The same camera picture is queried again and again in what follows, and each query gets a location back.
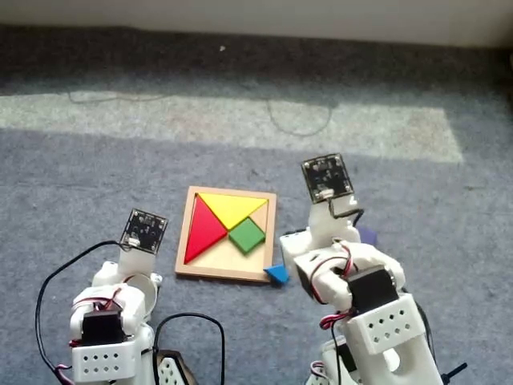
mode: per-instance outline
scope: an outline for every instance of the wooden frame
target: wooden frame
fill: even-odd
[[[268,201],[267,213],[267,226],[265,229],[265,253],[264,253],[264,267],[273,265],[273,247],[274,247],[274,225],[276,220],[276,204],[277,195],[270,192],[254,192],[245,190],[234,190],[230,188],[209,188],[191,186],[187,194],[187,201],[185,203],[184,221],[182,223],[182,231],[180,233],[180,243],[178,245],[178,252],[176,255],[175,272],[177,274],[195,275],[210,278],[227,278],[239,279],[245,281],[256,282],[269,282],[269,277],[265,271],[261,273],[230,270],[230,269],[215,269],[199,266],[186,265],[184,263],[185,251],[187,248],[188,234],[191,226],[192,209],[194,206],[195,196],[198,193],[211,193],[220,195],[233,195],[238,197],[251,197],[263,198]]]

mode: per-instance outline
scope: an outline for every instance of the white wall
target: white wall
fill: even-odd
[[[513,0],[1,0],[0,22],[513,47]]]

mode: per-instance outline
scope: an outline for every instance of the gray carpet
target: gray carpet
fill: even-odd
[[[212,48],[220,44],[227,54],[213,59],[219,51]],[[299,162],[328,150],[345,153],[357,197],[367,208],[362,224],[376,229],[381,249],[404,265],[409,290],[430,318],[440,370],[467,361],[469,369],[454,383],[511,381],[513,121],[503,53],[18,29],[2,32],[0,48],[2,384],[52,383],[34,340],[41,281],[89,245],[117,239],[132,207],[170,221],[157,261],[164,286],[154,320],[198,311],[222,321],[228,384],[302,383],[318,346],[329,339],[317,327],[329,306],[309,300],[297,280],[280,289],[176,279],[173,266],[189,185],[277,193],[280,234],[307,221],[309,198]],[[76,113],[74,104],[55,99],[78,91],[211,98],[213,104],[201,108],[212,122],[202,121],[194,131],[170,120],[167,130],[159,131],[155,121],[144,126],[141,116],[166,116],[176,105],[112,100],[79,106],[80,116],[89,117],[84,123],[66,115]],[[218,99],[233,104],[215,115]],[[279,132],[279,124],[266,131],[273,126],[270,120],[259,123],[257,110],[237,115],[232,107],[234,120],[226,118],[230,106],[247,107],[237,104],[240,100],[269,99],[332,108],[331,126],[303,138]],[[351,106],[371,104],[384,107],[361,110],[360,125],[337,123],[341,105],[352,111]],[[389,141],[404,124],[406,110],[395,110],[404,106],[416,109],[406,125],[412,131]],[[139,108],[139,115],[131,108]],[[430,125],[438,110],[448,137],[430,134],[440,128],[439,122]],[[116,125],[124,117],[131,124],[125,131]],[[269,142],[251,136],[258,129],[270,135]],[[180,136],[183,130],[197,136]],[[359,140],[367,130],[372,136]],[[447,138],[455,146],[447,147]],[[70,360],[71,299],[103,260],[117,254],[101,250],[49,288],[42,324],[54,362]],[[200,383],[218,383],[214,328],[176,321],[162,347],[182,351]]]

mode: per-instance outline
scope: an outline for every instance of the yellow triangle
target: yellow triangle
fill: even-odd
[[[235,197],[202,192],[200,192],[200,197],[228,230],[233,229],[249,214],[267,202],[267,199],[263,198]]]

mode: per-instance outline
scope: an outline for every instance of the purple piece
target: purple piece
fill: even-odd
[[[357,226],[356,229],[360,233],[362,243],[376,247],[378,245],[378,233],[366,227]]]

